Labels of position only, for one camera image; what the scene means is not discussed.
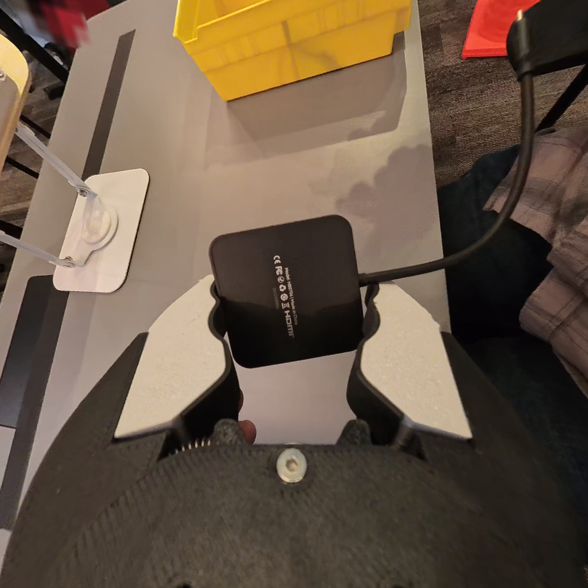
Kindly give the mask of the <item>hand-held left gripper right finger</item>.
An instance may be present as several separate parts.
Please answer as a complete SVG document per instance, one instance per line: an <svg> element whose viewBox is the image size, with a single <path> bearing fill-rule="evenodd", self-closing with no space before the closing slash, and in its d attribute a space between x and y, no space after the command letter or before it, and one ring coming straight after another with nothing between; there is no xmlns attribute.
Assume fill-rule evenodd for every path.
<svg viewBox="0 0 588 588"><path fill-rule="evenodd" d="M348 405L373 443L407 443L415 432L472 438L439 324L397 285L366 290Z"/></svg>

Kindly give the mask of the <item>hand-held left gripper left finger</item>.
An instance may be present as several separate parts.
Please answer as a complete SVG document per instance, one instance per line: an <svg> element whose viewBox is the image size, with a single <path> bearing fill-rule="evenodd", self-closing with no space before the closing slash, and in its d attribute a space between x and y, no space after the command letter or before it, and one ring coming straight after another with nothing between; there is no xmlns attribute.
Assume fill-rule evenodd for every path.
<svg viewBox="0 0 588 588"><path fill-rule="evenodd" d="M214 277L206 276L149 328L116 439L175 429L182 440L237 420L241 391Z"/></svg>

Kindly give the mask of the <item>yellow plastic bin stack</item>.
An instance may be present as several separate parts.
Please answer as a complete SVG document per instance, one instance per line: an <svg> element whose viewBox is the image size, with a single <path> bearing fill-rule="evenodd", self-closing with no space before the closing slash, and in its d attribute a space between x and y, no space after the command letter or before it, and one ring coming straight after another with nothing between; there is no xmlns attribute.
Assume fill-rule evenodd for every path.
<svg viewBox="0 0 588 588"><path fill-rule="evenodd" d="M173 35L225 102L391 54L411 1L178 1Z"/></svg>

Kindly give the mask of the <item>orange floor marker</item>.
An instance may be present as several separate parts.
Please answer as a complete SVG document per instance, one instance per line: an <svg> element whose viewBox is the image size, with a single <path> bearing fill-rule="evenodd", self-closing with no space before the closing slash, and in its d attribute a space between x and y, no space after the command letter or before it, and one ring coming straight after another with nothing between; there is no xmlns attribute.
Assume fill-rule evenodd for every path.
<svg viewBox="0 0 588 588"><path fill-rule="evenodd" d="M506 56L506 37L519 11L538 1L477 1L474 7L462 59Z"/></svg>

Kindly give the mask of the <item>red bin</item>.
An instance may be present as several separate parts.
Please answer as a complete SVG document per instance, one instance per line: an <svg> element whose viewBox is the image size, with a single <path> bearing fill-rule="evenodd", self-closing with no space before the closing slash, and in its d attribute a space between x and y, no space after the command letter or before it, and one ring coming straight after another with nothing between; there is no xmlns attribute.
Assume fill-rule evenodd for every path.
<svg viewBox="0 0 588 588"><path fill-rule="evenodd" d="M89 42L88 21L111 7L109 1L26 1L39 32L74 50Z"/></svg>

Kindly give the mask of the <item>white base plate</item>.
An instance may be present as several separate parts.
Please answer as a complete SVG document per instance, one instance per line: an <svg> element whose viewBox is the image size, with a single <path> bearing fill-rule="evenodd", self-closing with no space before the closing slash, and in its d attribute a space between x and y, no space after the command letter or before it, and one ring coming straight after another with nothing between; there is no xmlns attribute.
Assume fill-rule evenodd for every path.
<svg viewBox="0 0 588 588"><path fill-rule="evenodd" d="M85 184L95 196L78 195L57 266L56 290L114 293L128 276L131 257L149 187L142 168L92 175Z"/></svg>

